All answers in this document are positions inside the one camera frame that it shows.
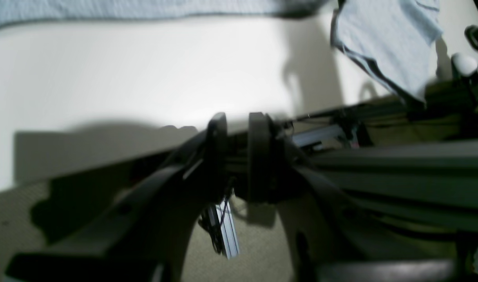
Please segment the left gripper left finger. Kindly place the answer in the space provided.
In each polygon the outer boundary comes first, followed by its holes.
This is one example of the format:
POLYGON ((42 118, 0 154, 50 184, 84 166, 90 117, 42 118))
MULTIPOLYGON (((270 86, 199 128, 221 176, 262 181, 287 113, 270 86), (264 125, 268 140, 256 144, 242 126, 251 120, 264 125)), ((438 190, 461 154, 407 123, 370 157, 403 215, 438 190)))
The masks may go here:
POLYGON ((8 282, 178 282, 190 236, 221 202, 228 125, 218 113, 148 178, 85 228, 40 252, 19 253, 8 282))

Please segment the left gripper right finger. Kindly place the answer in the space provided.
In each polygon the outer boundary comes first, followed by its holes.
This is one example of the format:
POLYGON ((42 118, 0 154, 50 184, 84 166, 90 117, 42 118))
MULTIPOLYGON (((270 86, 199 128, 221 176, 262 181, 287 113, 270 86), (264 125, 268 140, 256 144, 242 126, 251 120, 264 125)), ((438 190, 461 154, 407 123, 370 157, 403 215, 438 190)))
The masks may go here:
MULTIPOLYGON (((378 212, 313 175, 311 155, 285 134, 282 123, 261 112, 249 114, 248 200, 278 207, 300 281, 474 280, 465 257, 429 255, 397 237, 394 226, 375 217, 378 212)), ((455 230, 456 241, 478 242, 478 233, 455 230)))

